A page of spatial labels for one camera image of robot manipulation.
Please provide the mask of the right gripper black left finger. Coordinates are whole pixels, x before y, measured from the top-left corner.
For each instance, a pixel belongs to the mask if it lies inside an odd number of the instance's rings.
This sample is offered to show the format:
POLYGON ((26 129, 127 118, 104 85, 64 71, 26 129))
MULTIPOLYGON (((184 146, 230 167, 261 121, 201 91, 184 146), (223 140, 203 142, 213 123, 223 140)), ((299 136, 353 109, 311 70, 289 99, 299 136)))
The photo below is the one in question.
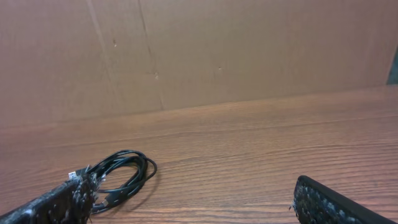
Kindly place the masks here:
POLYGON ((94 174, 72 178, 1 215, 1 224, 82 223, 90 218, 99 182, 94 174))

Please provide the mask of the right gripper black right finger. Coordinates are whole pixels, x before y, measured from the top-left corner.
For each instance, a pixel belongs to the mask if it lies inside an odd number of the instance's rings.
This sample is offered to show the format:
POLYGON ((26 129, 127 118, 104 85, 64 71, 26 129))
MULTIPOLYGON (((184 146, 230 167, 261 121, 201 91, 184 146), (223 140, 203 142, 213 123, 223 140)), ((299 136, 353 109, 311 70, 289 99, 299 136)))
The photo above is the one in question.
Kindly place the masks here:
POLYGON ((300 223, 396 224, 306 175, 297 179, 292 208, 300 223))

